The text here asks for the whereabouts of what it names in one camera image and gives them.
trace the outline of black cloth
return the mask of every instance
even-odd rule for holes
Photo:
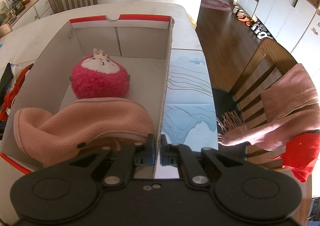
[[[6,95],[7,85],[13,79],[13,74],[11,71],[11,64],[7,63],[4,73],[0,80],[0,106],[4,103],[4,97]]]

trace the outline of shoe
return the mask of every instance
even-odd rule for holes
[[[262,28],[261,27],[257,27],[255,30],[254,30],[254,33],[257,35],[258,33],[262,32]]]
[[[238,13],[237,13],[237,17],[243,17],[244,16],[244,11],[242,9],[239,9],[238,10]]]
[[[267,36],[268,36],[268,34],[266,32],[260,32],[260,33],[258,33],[257,38],[259,38],[261,40],[262,38],[265,38]]]
[[[250,21],[250,19],[246,15],[243,15],[243,17],[238,18],[238,20],[240,20],[242,22],[249,22]]]
[[[254,21],[253,21],[253,20],[250,20],[249,22],[246,22],[246,25],[247,25],[248,27],[251,27],[253,24],[254,24]]]
[[[235,7],[233,8],[232,13],[236,14],[236,13],[238,13],[239,10],[240,10],[240,7],[235,6]]]
[[[250,27],[250,29],[254,31],[258,26],[259,26],[258,23],[255,23],[252,25],[252,27]]]

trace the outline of red fabric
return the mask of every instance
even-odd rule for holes
[[[282,167],[290,168],[294,176],[304,183],[311,174],[320,151],[320,134],[304,133],[285,145]]]
[[[16,97],[16,95],[18,94],[18,92],[24,82],[26,72],[28,70],[30,70],[32,66],[33,66],[33,64],[30,64],[22,70],[16,83],[14,84],[12,91],[8,92],[6,94],[6,96],[4,97],[4,103],[2,104],[1,112],[0,112],[0,121],[7,121],[8,120],[9,116],[8,116],[6,110],[7,110],[7,108],[11,109],[12,101],[13,101],[14,97]]]

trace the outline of red rug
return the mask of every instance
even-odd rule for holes
[[[201,7],[232,12],[233,5],[229,0],[201,0]]]

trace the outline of white dresser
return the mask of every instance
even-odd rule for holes
[[[17,19],[10,25],[16,30],[38,19],[53,15],[49,0],[31,0],[26,8],[17,16]]]

